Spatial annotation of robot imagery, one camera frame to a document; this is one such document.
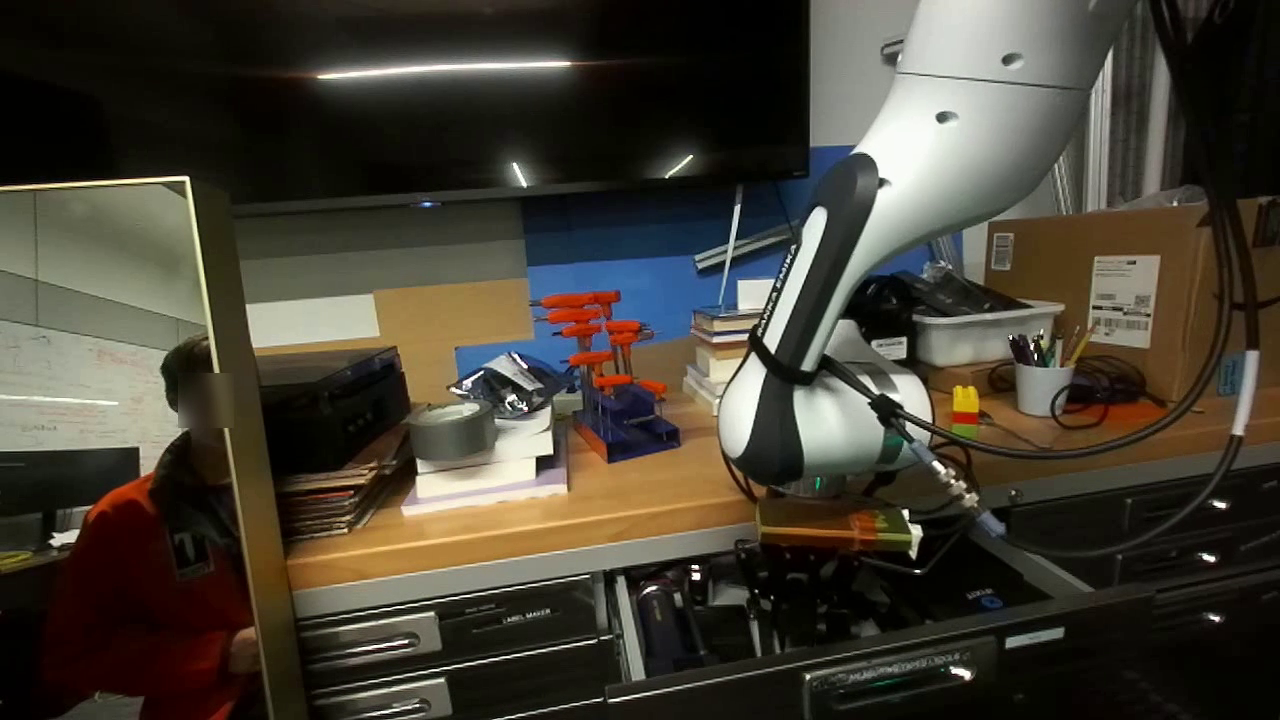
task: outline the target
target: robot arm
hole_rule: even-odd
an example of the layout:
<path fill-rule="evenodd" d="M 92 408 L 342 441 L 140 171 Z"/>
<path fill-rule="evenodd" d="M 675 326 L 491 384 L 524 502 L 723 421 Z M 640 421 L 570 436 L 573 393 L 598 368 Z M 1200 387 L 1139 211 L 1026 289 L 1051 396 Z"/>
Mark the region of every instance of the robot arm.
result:
<path fill-rule="evenodd" d="M 930 387 L 839 318 L 901 247 L 1027 197 L 1077 134 L 1131 0 L 921 0 L 895 85 L 822 204 L 721 396 L 721 446 L 762 482 L 917 465 Z"/>

